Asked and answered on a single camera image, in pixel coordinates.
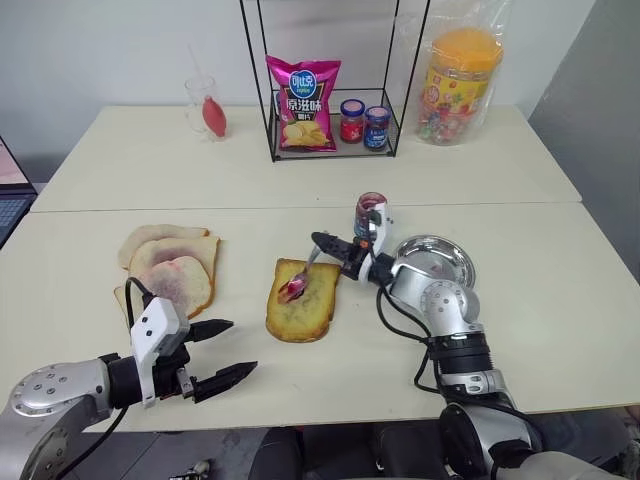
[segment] white table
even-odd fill
[[[637,377],[640,288],[582,205],[394,212],[388,250],[429,232],[460,243],[472,257],[493,359],[522,410],[640,402],[640,383],[629,381]],[[422,348],[380,324],[373,286],[340,281],[331,329],[318,342],[282,343],[264,327],[276,259],[306,257],[314,230],[348,238],[352,219],[352,207],[28,215],[0,251],[0,398],[42,365],[129,352],[111,293],[125,278],[116,252],[134,227],[170,222],[206,226],[224,239],[216,299],[197,318],[236,322],[220,337],[189,346],[191,373],[205,377],[248,360],[260,365],[232,390],[201,404],[174,398],[145,412],[134,407],[123,430],[438,416],[442,400],[411,384]],[[425,381],[432,381],[430,374]]]
[[[416,140],[396,158],[272,164],[257,107],[227,109],[230,138],[202,141],[183,107],[107,107],[32,210],[353,207],[380,191],[393,205],[572,202],[580,196],[515,107],[493,107],[473,141]]]

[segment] orange lid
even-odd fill
[[[490,72],[502,60],[502,45],[486,30],[451,30],[433,42],[432,62],[464,72]]]

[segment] laptop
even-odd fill
[[[18,226],[37,193],[0,137],[0,248]]]

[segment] glass cup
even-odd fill
[[[189,96],[189,105],[185,110],[185,117],[191,129],[211,140],[223,139],[226,136],[226,119],[224,120],[224,127],[216,124],[216,128],[210,128],[205,122],[203,113],[205,102],[213,100],[222,118],[224,118],[224,113],[221,113],[222,109],[219,107],[220,103],[218,102],[218,89],[215,79],[211,75],[192,77],[184,82],[184,88]]]

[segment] bread slice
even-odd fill
[[[118,264],[127,269],[133,253],[145,242],[161,238],[197,238],[209,235],[206,228],[179,227],[177,225],[142,225],[136,228],[118,251]]]
[[[143,243],[129,264],[129,275],[138,277],[158,263],[178,257],[193,257],[200,262],[213,282],[216,253],[220,239],[213,235],[199,238],[163,238]]]
[[[193,318],[207,308],[213,300],[213,286],[207,272],[193,257],[178,257],[153,266],[139,277],[142,284],[158,297],[168,298],[176,311]],[[114,290],[114,295],[127,313],[124,287]],[[143,305],[137,287],[131,287],[131,304],[134,319],[142,313]]]
[[[293,275],[300,273],[305,262],[278,259],[275,278],[267,303],[267,330],[285,342],[313,342],[329,329],[336,300],[340,267],[314,263],[309,269],[309,284],[304,294],[289,303],[278,303],[278,290]]]

